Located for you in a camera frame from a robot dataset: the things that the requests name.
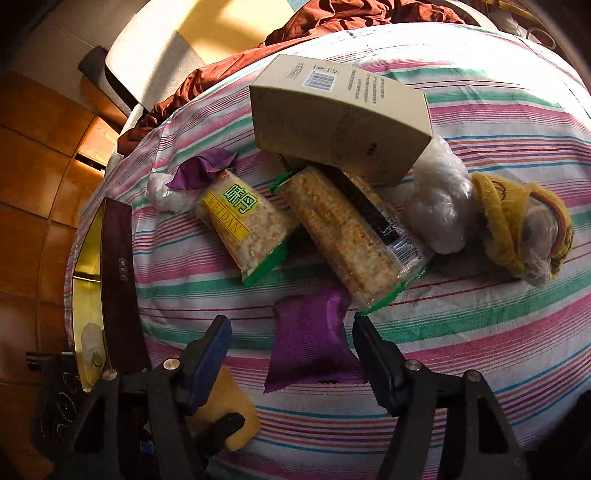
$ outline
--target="striped tablecloth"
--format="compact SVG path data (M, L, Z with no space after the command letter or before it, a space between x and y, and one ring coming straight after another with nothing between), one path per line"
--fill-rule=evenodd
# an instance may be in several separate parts
M350 63L421 89L434 130L470 171L490 171L553 189L574 220L574 248L560 276L542 289L513 280L475 245L439 257L389 307L371 315L382 337L431 369L483 372L524 446L535 442L591 387L591 98L552 52L516 37L449 24L398 24L344 31L285 53ZM133 205L134 268L145 338L154 362L178 355L218 313L232 320L226 364L262 422L247 447L210 465L217 478L372 478L395 421L369 385L293 385L263 395L275 333L271 306L311 293L331 275L300 255L253 288L214 232L188 213L158 213L146 200L150 171L170 172L209 147L238 152L237 173L268 192L282 172L252 134L248 85L271 57L243 69L178 110L104 179L82 216L72 269L101 199ZM285 108L298 108L285 105ZM306 115L314 112L302 112ZM396 203L407 177L384 195ZM349 335L353 312L345 325ZM437 415L426 478L443 441Z

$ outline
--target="yellow banner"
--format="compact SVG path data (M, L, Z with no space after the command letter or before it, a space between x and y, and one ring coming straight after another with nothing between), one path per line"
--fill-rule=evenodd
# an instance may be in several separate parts
M202 198L202 202L228 233L234 237L236 242L241 243L244 237L250 233L250 230L240 222L238 217L212 192L208 192Z

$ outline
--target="metal screw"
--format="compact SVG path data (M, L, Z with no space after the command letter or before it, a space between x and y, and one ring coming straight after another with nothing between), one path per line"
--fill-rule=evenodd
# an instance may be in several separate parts
M166 370L176 370L180 364L181 362L178 361L178 358L169 358L163 363Z
M404 365L406 368L412 370L413 372L416 372L417 370L420 370L423 367L423 364L421 362L412 358L410 360L406 360L404 362Z
M114 380L116 377L117 377L117 370L113 370L112 368L105 370L105 372L103 373L103 380L107 380L107 382Z
M482 375L476 370L468 370L466 376L468 377L468 380L474 383L478 383L482 379Z

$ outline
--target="open gift box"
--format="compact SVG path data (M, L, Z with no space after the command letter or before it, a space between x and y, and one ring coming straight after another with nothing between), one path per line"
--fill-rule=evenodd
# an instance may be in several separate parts
M112 368L122 375L151 370L135 294L131 211L131 205L105 198L74 267L74 349L80 382L86 392L105 369ZM97 324L102 330L106 352L102 369L93 368L85 361L82 332L89 323Z

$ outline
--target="purple wrapper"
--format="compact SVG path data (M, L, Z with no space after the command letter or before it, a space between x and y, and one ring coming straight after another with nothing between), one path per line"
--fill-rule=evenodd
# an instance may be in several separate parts
M217 172L230 166L236 153L214 147L180 164L174 178L167 183L172 190L201 190L209 186Z
M343 287L331 287L275 304L278 327L264 393L294 383L365 382L343 325L350 303L351 296Z

